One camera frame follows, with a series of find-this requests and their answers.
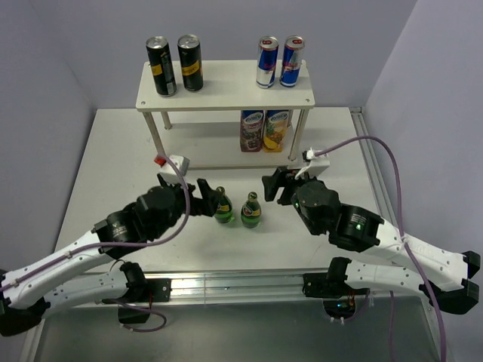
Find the tall green glass bottle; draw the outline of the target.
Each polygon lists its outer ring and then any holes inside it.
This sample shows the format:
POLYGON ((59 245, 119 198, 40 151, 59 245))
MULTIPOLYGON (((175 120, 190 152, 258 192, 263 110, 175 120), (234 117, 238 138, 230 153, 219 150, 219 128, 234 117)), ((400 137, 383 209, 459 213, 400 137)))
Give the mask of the tall green glass bottle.
POLYGON ((220 193, 215 219, 218 223, 228 223, 234 220, 232 202, 226 194, 226 190, 222 186, 218 186, 216 190, 220 193))

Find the short green glass bottle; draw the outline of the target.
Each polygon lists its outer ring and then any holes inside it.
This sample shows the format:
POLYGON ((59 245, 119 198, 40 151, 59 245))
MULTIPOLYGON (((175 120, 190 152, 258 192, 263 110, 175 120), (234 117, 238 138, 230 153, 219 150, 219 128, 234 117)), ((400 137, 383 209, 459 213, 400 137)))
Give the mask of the short green glass bottle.
POLYGON ((261 206, 256 192, 249 192, 245 203, 241 208, 242 224, 249 229, 253 229, 260 224, 261 206))

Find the small red-tab silver can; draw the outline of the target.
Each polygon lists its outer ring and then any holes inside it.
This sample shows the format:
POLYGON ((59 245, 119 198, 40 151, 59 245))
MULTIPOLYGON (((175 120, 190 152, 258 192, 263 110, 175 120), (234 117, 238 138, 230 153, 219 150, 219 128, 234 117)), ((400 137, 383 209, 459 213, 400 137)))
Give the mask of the small red-tab silver can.
POLYGON ((278 59, 278 40, 273 36, 263 36, 258 42, 256 83, 261 88, 272 87, 278 59))

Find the blue silver energy drink can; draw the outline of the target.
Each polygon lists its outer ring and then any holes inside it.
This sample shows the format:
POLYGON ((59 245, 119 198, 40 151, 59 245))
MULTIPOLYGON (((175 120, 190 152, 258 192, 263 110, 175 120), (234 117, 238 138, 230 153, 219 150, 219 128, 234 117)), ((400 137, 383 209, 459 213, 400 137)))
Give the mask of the blue silver energy drink can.
POLYGON ((300 73, 305 41, 298 35, 286 38, 281 59, 280 83, 285 87, 294 87, 300 73))

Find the dark olive beverage can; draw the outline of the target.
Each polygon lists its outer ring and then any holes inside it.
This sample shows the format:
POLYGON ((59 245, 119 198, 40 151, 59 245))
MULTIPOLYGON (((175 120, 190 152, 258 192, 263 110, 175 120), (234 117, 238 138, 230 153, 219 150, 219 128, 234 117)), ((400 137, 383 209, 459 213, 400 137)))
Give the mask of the dark olive beverage can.
POLYGON ((185 34, 177 42, 184 87, 191 92, 204 86, 201 43, 196 35, 185 34))

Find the black and gold can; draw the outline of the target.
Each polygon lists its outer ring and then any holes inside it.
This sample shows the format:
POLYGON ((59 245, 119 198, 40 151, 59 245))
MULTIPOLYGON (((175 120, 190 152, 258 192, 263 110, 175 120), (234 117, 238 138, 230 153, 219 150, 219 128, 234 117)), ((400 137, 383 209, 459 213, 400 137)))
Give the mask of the black and gold can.
POLYGON ((148 38, 146 51, 157 93, 162 97, 173 96, 177 85, 168 40, 164 36, 148 38))

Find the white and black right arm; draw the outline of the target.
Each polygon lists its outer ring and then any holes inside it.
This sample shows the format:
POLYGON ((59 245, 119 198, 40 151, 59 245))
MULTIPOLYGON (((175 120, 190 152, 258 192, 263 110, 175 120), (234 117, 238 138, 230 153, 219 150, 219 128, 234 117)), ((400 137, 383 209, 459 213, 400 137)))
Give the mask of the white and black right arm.
POLYGON ((410 235, 401 236, 383 217, 340 202, 321 180, 279 167, 263 176, 264 198, 291 205, 311 235, 327 235, 330 244, 348 252, 383 260, 383 265, 334 257, 328 270, 303 275, 303 293, 336 299, 368 290, 427 297, 432 306, 465 314, 478 304, 479 286, 472 278, 481 257, 473 251, 453 253, 410 235))

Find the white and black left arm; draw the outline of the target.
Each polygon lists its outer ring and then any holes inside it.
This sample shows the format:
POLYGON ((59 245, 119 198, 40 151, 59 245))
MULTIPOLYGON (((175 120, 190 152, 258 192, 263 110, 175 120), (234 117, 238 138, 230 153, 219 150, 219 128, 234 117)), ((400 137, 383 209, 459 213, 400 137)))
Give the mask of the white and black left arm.
POLYGON ((124 262, 119 269, 96 277, 83 274, 153 244, 182 216, 216 213, 221 193, 205 179, 187 187, 159 182, 56 253, 17 270, 2 271, 1 335, 24 333, 73 306, 97 300, 131 303, 146 296, 147 279, 135 262, 124 262))

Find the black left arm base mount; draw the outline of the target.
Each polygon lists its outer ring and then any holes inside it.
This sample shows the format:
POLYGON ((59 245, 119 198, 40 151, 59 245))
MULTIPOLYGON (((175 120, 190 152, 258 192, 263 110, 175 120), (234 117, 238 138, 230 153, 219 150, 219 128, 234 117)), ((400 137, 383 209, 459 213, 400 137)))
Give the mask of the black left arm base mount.
POLYGON ((161 312, 155 310, 155 304, 170 301, 171 285, 170 278, 148 278, 142 286, 131 288, 126 296, 104 299, 103 303, 118 306, 117 318, 121 327, 137 333, 153 332, 168 322, 161 312), (157 327, 146 325, 152 316, 161 318, 157 327))

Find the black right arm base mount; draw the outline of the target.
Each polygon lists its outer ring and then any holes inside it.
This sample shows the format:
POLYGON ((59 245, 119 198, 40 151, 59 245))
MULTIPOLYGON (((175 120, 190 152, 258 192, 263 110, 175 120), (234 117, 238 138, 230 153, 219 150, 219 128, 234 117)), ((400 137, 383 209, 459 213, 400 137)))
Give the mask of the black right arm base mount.
POLYGON ((332 324, 344 325, 356 319, 371 304, 368 288, 354 289, 345 281, 332 281, 326 272, 303 274, 302 293, 322 301, 326 318, 332 324))

